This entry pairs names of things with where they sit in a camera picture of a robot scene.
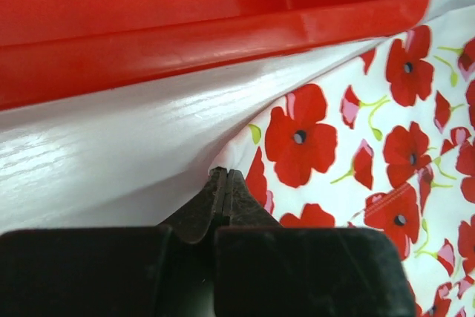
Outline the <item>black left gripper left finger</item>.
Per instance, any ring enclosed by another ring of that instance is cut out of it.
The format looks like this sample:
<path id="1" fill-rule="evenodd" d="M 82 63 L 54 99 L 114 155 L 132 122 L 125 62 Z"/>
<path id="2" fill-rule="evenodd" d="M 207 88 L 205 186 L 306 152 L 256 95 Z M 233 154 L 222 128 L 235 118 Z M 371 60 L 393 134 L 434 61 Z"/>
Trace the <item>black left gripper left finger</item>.
<path id="1" fill-rule="evenodd" d="M 172 228 L 185 244 L 200 243 L 216 223 L 221 224 L 226 181 L 226 169 L 212 169 L 204 187 L 160 226 Z"/>

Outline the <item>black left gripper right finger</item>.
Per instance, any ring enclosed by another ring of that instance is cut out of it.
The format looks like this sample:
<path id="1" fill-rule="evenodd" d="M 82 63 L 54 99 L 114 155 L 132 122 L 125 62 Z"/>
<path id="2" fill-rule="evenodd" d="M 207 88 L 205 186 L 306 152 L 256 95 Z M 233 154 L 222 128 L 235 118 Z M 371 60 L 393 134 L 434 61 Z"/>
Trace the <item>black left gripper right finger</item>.
<path id="1" fill-rule="evenodd" d="M 221 223 L 247 228 L 280 228 L 281 225 L 252 196 L 242 173 L 231 170 L 226 177 Z"/>

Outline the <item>white red floral skirt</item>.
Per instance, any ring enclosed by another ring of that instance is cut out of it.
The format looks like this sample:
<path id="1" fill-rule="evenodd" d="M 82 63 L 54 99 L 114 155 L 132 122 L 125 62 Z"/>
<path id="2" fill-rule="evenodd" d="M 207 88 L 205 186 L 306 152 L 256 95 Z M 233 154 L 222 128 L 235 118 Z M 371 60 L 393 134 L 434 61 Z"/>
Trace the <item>white red floral skirt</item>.
<path id="1" fill-rule="evenodd" d="M 285 227 L 396 245 L 418 316 L 474 314 L 474 17 L 396 35 L 289 92 L 214 159 Z"/>

